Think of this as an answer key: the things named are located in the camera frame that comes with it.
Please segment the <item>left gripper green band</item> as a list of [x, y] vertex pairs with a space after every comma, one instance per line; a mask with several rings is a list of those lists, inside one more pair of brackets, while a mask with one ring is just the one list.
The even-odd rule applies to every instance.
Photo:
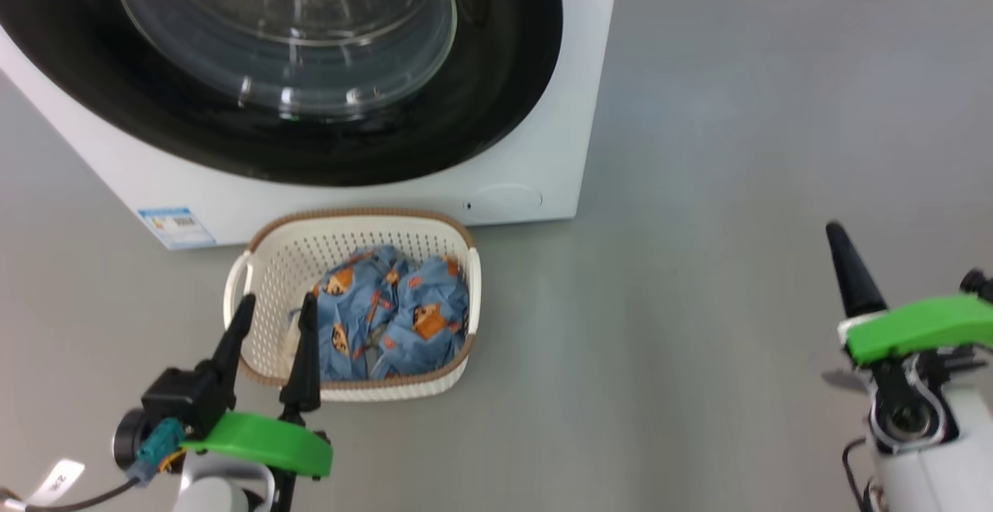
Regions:
[[[240, 300], [234, 317], [206, 364], [209, 410], [223, 412], [237, 405], [234, 384], [244, 339], [251, 332], [256, 304], [254, 293]], [[281, 469], [298, 476], [326, 478], [332, 471], [334, 450], [316, 431], [283, 420], [302, 420], [303, 414], [320, 407], [320, 344], [318, 299], [305, 295], [298, 319], [299, 340], [293, 366], [280, 392], [283, 403], [279, 419], [257, 413], [227, 412], [200, 439], [187, 438], [180, 448], [207, 451]]]

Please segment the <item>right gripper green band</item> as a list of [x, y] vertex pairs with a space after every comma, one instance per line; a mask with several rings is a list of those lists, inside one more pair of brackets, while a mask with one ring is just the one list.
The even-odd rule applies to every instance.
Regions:
[[971, 344], [993, 345], [993, 303], [975, 294], [934, 297], [887, 310], [865, 261], [838, 221], [826, 237], [846, 319], [842, 347], [855, 365]]

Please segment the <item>blue bear print garment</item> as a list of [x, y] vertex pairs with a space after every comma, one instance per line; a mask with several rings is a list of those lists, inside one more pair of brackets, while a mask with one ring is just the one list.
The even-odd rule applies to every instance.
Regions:
[[410, 269], [396, 247], [379, 244], [356, 251], [313, 286], [321, 382], [368, 380], [368, 351], [393, 320], [400, 279]]
[[419, 267], [407, 262], [390, 272], [395, 313], [377, 339], [370, 379], [424, 375], [446, 366], [461, 351], [469, 289], [453, 255], [433, 255]]

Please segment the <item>black round glass washer door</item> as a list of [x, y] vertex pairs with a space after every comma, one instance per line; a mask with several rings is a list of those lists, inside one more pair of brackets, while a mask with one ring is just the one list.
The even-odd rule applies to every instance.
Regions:
[[563, 0], [0, 0], [0, 66], [105, 176], [421, 178], [514, 130]]

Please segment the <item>white basket with brown rim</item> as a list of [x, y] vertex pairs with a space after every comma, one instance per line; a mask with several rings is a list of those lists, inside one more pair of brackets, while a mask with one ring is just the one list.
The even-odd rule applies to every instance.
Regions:
[[320, 276], [358, 249], [392, 244], [405, 257], [422, 262], [451, 255], [469, 287], [465, 339], [451, 362], [424, 375], [386, 380], [323, 382], [325, 402], [407, 401], [442, 394], [454, 387], [469, 363], [479, 328], [482, 265], [472, 234], [443, 213], [401, 208], [352, 208], [295, 213], [258, 231], [228, 272], [223, 320], [228, 322], [244, 294], [256, 304], [251, 331], [242, 346], [239, 370], [253, 382], [280, 388], [295, 351], [289, 313], [300, 306]]

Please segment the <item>white front-load washing machine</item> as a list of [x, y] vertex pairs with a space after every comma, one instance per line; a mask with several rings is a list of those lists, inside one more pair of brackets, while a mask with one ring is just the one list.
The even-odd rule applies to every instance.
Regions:
[[[563, 0], [563, 7], [554, 71], [531, 112], [481, 154], [421, 178], [367, 186], [293, 185], [230, 174], [213, 178], [173, 162], [164, 170], [148, 169], [145, 156], [138, 166], [105, 176], [53, 128], [139, 221], [138, 210], [187, 207], [216, 246], [246, 244], [266, 223], [324, 209], [426, 210], [468, 226], [566, 220], [577, 212], [614, 0]], [[22, 93], [1, 66], [0, 72]], [[543, 196], [540, 212], [528, 221], [500, 222], [467, 209], [476, 191], [497, 184], [535, 188]]]

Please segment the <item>blue white energy label sticker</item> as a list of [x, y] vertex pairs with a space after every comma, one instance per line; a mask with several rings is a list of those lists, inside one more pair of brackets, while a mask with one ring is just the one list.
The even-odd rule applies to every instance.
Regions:
[[205, 249], [217, 245], [213, 235], [187, 207], [138, 210], [136, 214], [168, 250]]

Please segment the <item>round white filter cover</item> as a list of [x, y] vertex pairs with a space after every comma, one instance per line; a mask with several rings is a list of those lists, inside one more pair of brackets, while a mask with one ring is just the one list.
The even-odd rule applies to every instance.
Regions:
[[467, 209], [492, 221], [528, 221], [542, 204], [542, 194], [531, 186], [496, 184], [476, 191]]

